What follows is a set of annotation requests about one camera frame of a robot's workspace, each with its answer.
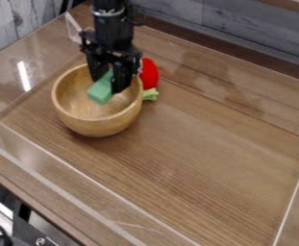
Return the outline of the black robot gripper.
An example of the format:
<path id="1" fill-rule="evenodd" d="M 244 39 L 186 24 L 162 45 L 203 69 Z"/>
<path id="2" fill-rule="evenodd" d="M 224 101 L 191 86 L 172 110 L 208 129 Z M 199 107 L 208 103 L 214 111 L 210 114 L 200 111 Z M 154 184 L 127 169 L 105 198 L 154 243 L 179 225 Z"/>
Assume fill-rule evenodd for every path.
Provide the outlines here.
<path id="1" fill-rule="evenodd" d="M 120 93 L 129 87 L 132 75 L 140 68 L 142 52 L 132 44 L 133 9 L 92 8 L 91 13 L 93 30 L 80 32 L 89 75 L 96 82 L 112 63 L 112 93 Z"/>

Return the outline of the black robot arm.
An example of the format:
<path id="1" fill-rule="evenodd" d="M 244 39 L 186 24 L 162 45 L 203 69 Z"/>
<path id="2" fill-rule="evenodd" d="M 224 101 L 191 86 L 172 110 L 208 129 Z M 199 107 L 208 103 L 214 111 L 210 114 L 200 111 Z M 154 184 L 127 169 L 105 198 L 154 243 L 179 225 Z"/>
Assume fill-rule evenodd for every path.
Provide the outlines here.
<path id="1" fill-rule="evenodd" d="M 128 0 L 92 0 L 93 30 L 79 32 L 91 78 L 97 81 L 108 71 L 112 94 L 123 92 L 139 72 L 143 53 L 133 45 L 133 7 Z"/>

